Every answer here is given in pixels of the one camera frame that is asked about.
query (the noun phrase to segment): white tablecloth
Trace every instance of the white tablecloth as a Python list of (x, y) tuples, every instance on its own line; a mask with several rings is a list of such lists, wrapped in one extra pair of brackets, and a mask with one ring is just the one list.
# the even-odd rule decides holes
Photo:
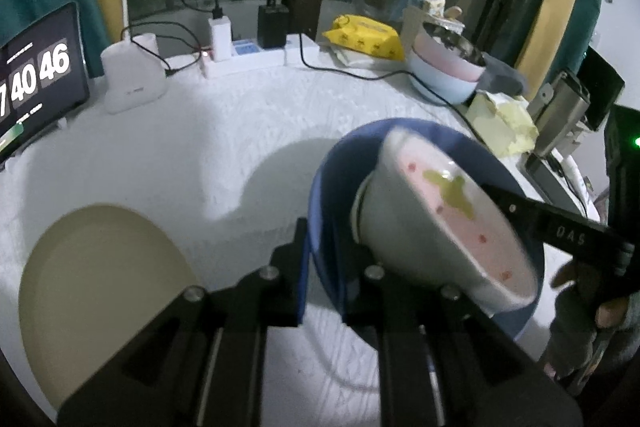
[[(292, 238), (313, 175), (340, 137), (399, 116), (469, 134), (402, 76), (365, 82), (282, 67), (207, 80), (195, 67), (174, 76), (158, 101), (118, 115), (98, 96), (0, 172), (0, 347), (20, 381), (53, 417), (22, 347), (17, 299), (28, 255), (64, 214), (93, 203), (132, 208), (169, 235), (209, 290), (220, 289)], [(517, 160), (504, 163), (537, 197)], [(546, 247), (547, 280), (564, 258)], [(522, 340), (532, 356), (552, 318), (545, 287)], [(304, 324), (268, 335), (262, 424), (374, 426), (378, 413), (376, 353), (340, 323), (312, 270)]]

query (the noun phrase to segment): power strip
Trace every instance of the power strip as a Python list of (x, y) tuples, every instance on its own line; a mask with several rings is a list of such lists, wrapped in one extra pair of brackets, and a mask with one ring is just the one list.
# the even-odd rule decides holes
[[(306, 35), (302, 35), (302, 46), (305, 60), (317, 63), (320, 46)], [(229, 60), (222, 62), (214, 62), (210, 55), (204, 57), (204, 75), (207, 78), (217, 78), (227, 74), (242, 73), (243, 71), (302, 64), (298, 34), (288, 35), (287, 44), (283, 48), (272, 50), (262, 49), (254, 39), (234, 41), (231, 54), (232, 57)]]

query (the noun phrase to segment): yellow package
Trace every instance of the yellow package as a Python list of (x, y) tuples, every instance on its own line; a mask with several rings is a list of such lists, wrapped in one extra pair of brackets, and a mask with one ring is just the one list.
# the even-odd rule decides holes
[(391, 26), (359, 15), (341, 15), (323, 35), (332, 44), (371, 55), (372, 57), (404, 60), (404, 50), (398, 32)]

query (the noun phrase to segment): metal screw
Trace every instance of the metal screw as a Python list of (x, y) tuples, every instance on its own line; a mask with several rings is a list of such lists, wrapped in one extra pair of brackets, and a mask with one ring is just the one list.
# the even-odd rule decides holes
[(367, 266), (364, 270), (364, 277), (371, 281), (380, 281), (385, 276), (385, 269), (377, 264)]
[(440, 290), (441, 295), (449, 301), (457, 301), (460, 299), (460, 290), (455, 286), (447, 284)]
[(182, 296), (189, 302), (200, 302), (204, 298), (204, 289), (200, 286), (189, 286)]
[(274, 281), (280, 277), (280, 270), (275, 266), (267, 265), (260, 268), (260, 278), (266, 281)]

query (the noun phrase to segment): blue bowl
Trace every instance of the blue bowl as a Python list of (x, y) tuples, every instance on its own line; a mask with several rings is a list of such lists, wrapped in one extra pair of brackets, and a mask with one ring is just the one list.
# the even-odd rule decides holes
[[(340, 315), (347, 306), (345, 263), (337, 249), (336, 223), (349, 222), (351, 205), (356, 191), (375, 168), (378, 151), (386, 134), (395, 126), (402, 126), (424, 136), (447, 153), (478, 184), (491, 184), (524, 196), (518, 182), (479, 143), (439, 124), (414, 118), (394, 118), (375, 121), (343, 137), (324, 159), (311, 187), (308, 208), (306, 255), (311, 254), (319, 278), (327, 295)], [(534, 241), (524, 230), (516, 228), (531, 263), (538, 275), (538, 295), (526, 308), (494, 315), (494, 321), (512, 339), (517, 339), (536, 309), (545, 273), (543, 245)]]

